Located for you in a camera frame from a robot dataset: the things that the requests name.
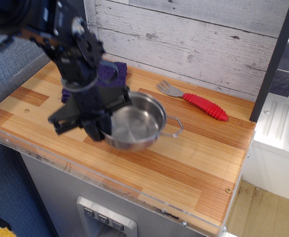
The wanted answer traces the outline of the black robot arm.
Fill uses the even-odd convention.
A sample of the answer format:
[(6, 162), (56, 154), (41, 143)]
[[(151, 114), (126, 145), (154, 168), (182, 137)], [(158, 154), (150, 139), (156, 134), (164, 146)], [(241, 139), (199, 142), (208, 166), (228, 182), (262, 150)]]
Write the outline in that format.
[(30, 40), (55, 63), (64, 89), (70, 92), (66, 104), (48, 121), (61, 134), (83, 128), (94, 140), (112, 133), (112, 113), (131, 104), (127, 86), (99, 87), (98, 68), (110, 67), (110, 84), (118, 67), (104, 61), (102, 43), (91, 33), (84, 19), (66, 0), (0, 0), (0, 52), (14, 37)]

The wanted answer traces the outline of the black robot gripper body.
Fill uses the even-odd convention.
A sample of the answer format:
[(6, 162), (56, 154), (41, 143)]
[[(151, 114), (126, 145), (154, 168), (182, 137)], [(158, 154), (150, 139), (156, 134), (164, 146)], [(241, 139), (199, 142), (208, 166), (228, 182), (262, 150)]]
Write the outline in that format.
[(65, 105), (48, 118), (57, 134), (76, 127), (84, 129), (85, 119), (95, 120), (100, 128), (100, 116), (111, 116), (114, 111), (132, 104), (128, 86), (93, 86), (81, 92), (70, 92), (63, 88), (61, 101)]

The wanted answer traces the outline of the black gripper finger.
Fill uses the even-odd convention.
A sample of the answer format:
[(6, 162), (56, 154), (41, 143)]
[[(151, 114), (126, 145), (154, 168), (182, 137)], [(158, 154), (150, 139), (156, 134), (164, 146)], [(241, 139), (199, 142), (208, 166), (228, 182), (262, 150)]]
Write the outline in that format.
[(99, 126), (101, 132), (107, 135), (111, 135), (112, 134), (111, 116), (109, 114), (103, 114), (102, 116), (100, 116)]
[(85, 132), (88, 134), (88, 136), (93, 141), (102, 141), (103, 135), (97, 125), (97, 122), (95, 120), (89, 120), (85, 119), (83, 121), (83, 127), (85, 129)]

